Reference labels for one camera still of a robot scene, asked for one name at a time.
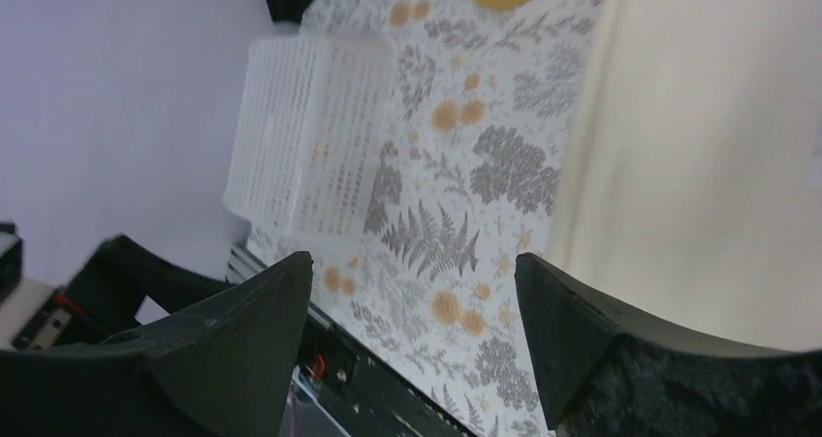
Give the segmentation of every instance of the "black electronic device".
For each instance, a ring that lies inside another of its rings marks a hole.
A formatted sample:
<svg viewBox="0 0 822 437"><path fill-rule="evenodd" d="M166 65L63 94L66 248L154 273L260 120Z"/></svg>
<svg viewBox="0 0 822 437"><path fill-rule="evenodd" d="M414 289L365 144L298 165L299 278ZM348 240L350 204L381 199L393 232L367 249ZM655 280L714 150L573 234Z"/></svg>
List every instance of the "black electronic device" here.
<svg viewBox="0 0 822 437"><path fill-rule="evenodd" d="M235 245L228 267L227 280L237 283L266 266ZM317 358L327 371L318 385L312 380ZM352 436L475 436L313 303L308 304L297 366L318 405Z"/></svg>
<svg viewBox="0 0 822 437"><path fill-rule="evenodd" d="M0 303L17 287L23 271L23 241L12 222L0 222Z"/></svg>

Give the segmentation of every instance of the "red wire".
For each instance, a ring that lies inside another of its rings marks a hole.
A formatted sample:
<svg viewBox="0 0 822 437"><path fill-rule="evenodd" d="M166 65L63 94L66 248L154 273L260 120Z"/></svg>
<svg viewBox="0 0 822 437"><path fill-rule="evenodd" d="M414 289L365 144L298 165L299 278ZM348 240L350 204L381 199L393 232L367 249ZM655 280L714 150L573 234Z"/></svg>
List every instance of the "red wire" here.
<svg viewBox="0 0 822 437"><path fill-rule="evenodd" d="M75 302L71 301L68 297L63 294L58 294L54 297L54 302L57 303L57 306L61 308L68 308L69 311L74 311L80 315L84 315L85 311L79 307Z"/></svg>
<svg viewBox="0 0 822 437"><path fill-rule="evenodd" d="M323 378L323 374L326 373L326 360L323 358L322 355L317 355L317 359L314 360L314 367L312 368L314 373L314 380L319 382L320 379Z"/></svg>

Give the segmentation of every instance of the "white surface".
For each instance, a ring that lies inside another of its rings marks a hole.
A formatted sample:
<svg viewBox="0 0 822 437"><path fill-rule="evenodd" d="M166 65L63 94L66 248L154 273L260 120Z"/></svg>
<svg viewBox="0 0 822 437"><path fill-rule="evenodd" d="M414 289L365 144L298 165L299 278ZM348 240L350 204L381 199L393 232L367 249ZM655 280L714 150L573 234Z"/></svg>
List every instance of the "white surface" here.
<svg viewBox="0 0 822 437"><path fill-rule="evenodd" d="M549 259L673 322L822 346L820 0L607 0Z"/></svg>
<svg viewBox="0 0 822 437"><path fill-rule="evenodd" d="M379 39L275 37L249 50L224 203L279 234L356 245L394 55Z"/></svg>
<svg viewBox="0 0 822 437"><path fill-rule="evenodd" d="M0 217L61 284L124 232L222 276L247 49L265 0L0 0Z"/></svg>
<svg viewBox="0 0 822 437"><path fill-rule="evenodd" d="M12 348L15 335L25 326L51 295L53 287L31 279L23 279L0 304L0 350Z"/></svg>
<svg viewBox="0 0 822 437"><path fill-rule="evenodd" d="M157 301L154 301L151 297L146 297L142 301L140 309L137 310L137 314L134 315L134 319L145 325L163 319L168 315L169 312L157 304Z"/></svg>

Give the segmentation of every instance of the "fern print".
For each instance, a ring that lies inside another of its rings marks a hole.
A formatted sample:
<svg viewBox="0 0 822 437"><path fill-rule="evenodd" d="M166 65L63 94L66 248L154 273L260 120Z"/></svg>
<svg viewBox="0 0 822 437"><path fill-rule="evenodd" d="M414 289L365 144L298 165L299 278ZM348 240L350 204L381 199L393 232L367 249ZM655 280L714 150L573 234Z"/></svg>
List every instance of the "fern print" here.
<svg viewBox="0 0 822 437"><path fill-rule="evenodd" d="M444 47L464 50L477 49L488 42L488 35L480 33L480 25L474 20L430 20L425 24L428 37L441 39Z"/></svg>
<svg viewBox="0 0 822 437"><path fill-rule="evenodd" d="M486 437L499 437L499 415L493 417L493 427Z"/></svg>
<svg viewBox="0 0 822 437"><path fill-rule="evenodd" d="M425 159L426 171L434 171L434 180L442 179L443 181L450 182L445 186L445 192L456 193L462 197L468 198L468 202L471 204L471 195L468 193L468 190L465 189L465 179L467 177L463 175L462 168L459 164L449 166L448 158L445 156L445 153L442 153L442 156L439 159L434 159L431 153L423 150L421 158Z"/></svg>
<svg viewBox="0 0 822 437"><path fill-rule="evenodd" d="M583 52L569 43L557 43L550 58L552 62L541 77L531 72L514 75L514 111L532 111L547 119L574 106L580 91Z"/></svg>
<svg viewBox="0 0 822 437"><path fill-rule="evenodd" d="M405 223L400 213L396 225L391 224L382 236L382 242L388 245L395 256L401 257L409 269L419 263L417 277L428 271L430 281L452 268L461 277L467 265L471 266L471 270L476 270L478 263L476 249L480 231L468 237L468 212L465 212L462 225L457 230L451 215L442 204L437 205L439 224L420 200L417 215L409 206L408 223Z"/></svg>
<svg viewBox="0 0 822 437"><path fill-rule="evenodd" d="M391 321L409 342L417 340L427 331L426 321L416 310L423 298L423 287L416 280L399 277L399 268L388 252L383 251L376 256L368 253L368 257L363 259L362 275L365 284L376 286L379 299L391 307L388 310Z"/></svg>
<svg viewBox="0 0 822 437"><path fill-rule="evenodd" d="M440 402L445 411L448 412L451 416L455 419L462 421L462 413L459 410L459 406L457 406L456 401L451 397L451 394L448 393L448 386L443 384L442 385L442 401Z"/></svg>
<svg viewBox="0 0 822 437"><path fill-rule="evenodd" d="M368 203L365 216L365 232L379 234L388 222L386 204L399 204L402 193L402 175L389 162L396 158L399 150L392 141L386 141L380 148L380 166L374 179L374 191Z"/></svg>
<svg viewBox="0 0 822 437"><path fill-rule="evenodd" d="M574 19L572 16L566 16L557 21L549 21L548 14L544 14L530 22L526 22L525 17L523 17L517 20L517 22L505 32L505 36L489 46L485 52L495 47L504 47L519 52L522 49L522 43L524 41L528 41L533 45L539 45L542 43L543 38L556 37L560 31L569 28L574 23Z"/></svg>
<svg viewBox="0 0 822 437"><path fill-rule="evenodd" d="M539 395L533 377L515 366L517 350L509 342L492 337L480 345L475 368L482 385L496 384L496 394L506 407L534 411L539 406Z"/></svg>
<svg viewBox="0 0 822 437"><path fill-rule="evenodd" d="M490 126L473 148L486 162L471 171L471 191L483 204L506 197L522 212L543 206L553 214L559 171L544 166L545 151L526 143L516 128Z"/></svg>
<svg viewBox="0 0 822 437"><path fill-rule="evenodd" d="M577 19L571 24L571 31L578 35L587 35L593 30L594 20L588 17Z"/></svg>
<svg viewBox="0 0 822 437"><path fill-rule="evenodd" d="M405 109L403 118L410 120L420 104L431 94L437 68L434 60L418 47L408 45L399 54L397 83Z"/></svg>
<svg viewBox="0 0 822 437"><path fill-rule="evenodd" d="M354 319L365 325L365 334L369 338L378 340L380 346L388 351L395 352L399 350L399 342L391 337L392 329L388 321L371 313L367 306L353 300L351 301L351 311L354 314Z"/></svg>
<svg viewBox="0 0 822 437"><path fill-rule="evenodd" d="M428 344L423 344L414 349L413 352L404 356L405 359L417 366L421 374L428 374L425 365L433 369L436 376L445 375L449 380L462 379L470 388L476 389L480 385L480 377L474 371L468 371L468 367L462 362L449 362L445 360L445 350L432 352Z"/></svg>
<svg viewBox="0 0 822 437"><path fill-rule="evenodd" d="M468 398L468 395L465 396L465 403L468 404L468 428L471 429L471 432L477 435L483 435L486 433L485 429L483 429L483 420L480 418L480 414L477 412L477 409L474 408L474 405L471 403L471 399Z"/></svg>
<svg viewBox="0 0 822 437"><path fill-rule="evenodd" d="M517 437L538 437L539 427L532 420L514 421L511 429L517 432Z"/></svg>

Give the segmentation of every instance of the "orange flower pattern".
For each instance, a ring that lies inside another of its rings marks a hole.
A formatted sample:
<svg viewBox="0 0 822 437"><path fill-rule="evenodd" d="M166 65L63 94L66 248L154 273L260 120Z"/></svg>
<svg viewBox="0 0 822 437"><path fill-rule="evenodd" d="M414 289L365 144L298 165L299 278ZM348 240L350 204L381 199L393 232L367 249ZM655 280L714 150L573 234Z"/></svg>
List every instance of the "orange flower pattern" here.
<svg viewBox="0 0 822 437"><path fill-rule="evenodd" d="M474 289L474 295L481 300L486 300L490 297L490 287L488 284L478 284Z"/></svg>
<svg viewBox="0 0 822 437"><path fill-rule="evenodd" d="M347 277L342 280L342 294L347 297L353 297L354 293L357 291L357 283L354 282L354 279Z"/></svg>
<svg viewBox="0 0 822 437"><path fill-rule="evenodd" d="M431 113L431 125L440 133L451 132L457 127L457 103L452 100L443 101Z"/></svg>
<svg viewBox="0 0 822 437"><path fill-rule="evenodd" d="M511 325L511 310L506 305L502 305L499 307L499 316L497 316L499 323L504 326L508 327Z"/></svg>
<svg viewBox="0 0 822 437"><path fill-rule="evenodd" d="M337 269L335 265L330 265L326 268L326 272L323 274L323 285L325 285L327 289L332 292L339 290L339 280L339 269Z"/></svg>
<svg viewBox="0 0 822 437"><path fill-rule="evenodd" d="M475 90L478 86L480 86L480 75L476 73L468 74L468 77L465 78L465 89Z"/></svg>
<svg viewBox="0 0 822 437"><path fill-rule="evenodd" d="M462 328L468 332L468 335L473 337L482 335L486 329L486 321L483 319L483 315L477 311L466 311L462 313L462 316L459 318L459 323L462 325Z"/></svg>
<svg viewBox="0 0 822 437"><path fill-rule="evenodd" d="M426 17L428 17L428 13L430 12L430 10L431 10L430 1L428 1L428 0L420 1L419 3L417 3L414 6L414 14L413 14L414 20L416 20L418 22L422 21L422 20L425 20Z"/></svg>
<svg viewBox="0 0 822 437"><path fill-rule="evenodd" d="M459 302L457 301L457 297L447 291L437 293L431 304L431 311L433 311L434 317L436 317L440 323L450 326L459 319Z"/></svg>
<svg viewBox="0 0 822 437"><path fill-rule="evenodd" d="M462 107L459 120L465 124L476 124L486 115L486 105L482 101L469 101Z"/></svg>
<svg viewBox="0 0 822 437"><path fill-rule="evenodd" d="M496 263L496 268L500 275L508 275L508 271L511 270L511 260L508 259L508 256L500 257Z"/></svg>
<svg viewBox="0 0 822 437"><path fill-rule="evenodd" d="M529 244L531 244L531 233L522 234L520 241L517 242L517 251L523 252L527 250Z"/></svg>
<svg viewBox="0 0 822 437"><path fill-rule="evenodd" d="M397 1L391 7L388 22L392 27L401 27L408 23L408 17L410 16L411 4L409 4L406 0Z"/></svg>

